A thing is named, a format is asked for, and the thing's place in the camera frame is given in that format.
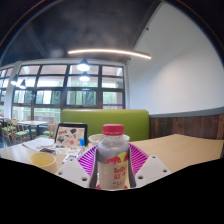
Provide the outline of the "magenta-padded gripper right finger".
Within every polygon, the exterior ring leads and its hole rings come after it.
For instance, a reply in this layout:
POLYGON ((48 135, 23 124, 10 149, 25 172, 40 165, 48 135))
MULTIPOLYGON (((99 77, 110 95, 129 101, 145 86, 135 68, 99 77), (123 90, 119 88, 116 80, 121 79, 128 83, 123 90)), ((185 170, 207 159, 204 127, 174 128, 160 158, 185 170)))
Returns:
POLYGON ((171 171, 156 155, 147 155, 133 144, 129 144, 129 184, 140 188, 171 174, 171 171))

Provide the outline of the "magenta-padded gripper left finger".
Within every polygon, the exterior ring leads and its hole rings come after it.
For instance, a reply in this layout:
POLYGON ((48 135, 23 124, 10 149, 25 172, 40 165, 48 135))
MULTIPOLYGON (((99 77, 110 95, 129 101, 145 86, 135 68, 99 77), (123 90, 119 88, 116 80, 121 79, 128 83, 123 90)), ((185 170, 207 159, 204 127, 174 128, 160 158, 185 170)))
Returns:
POLYGON ((56 175, 84 188, 94 189, 97 184, 96 146, 77 158, 69 156, 56 175))

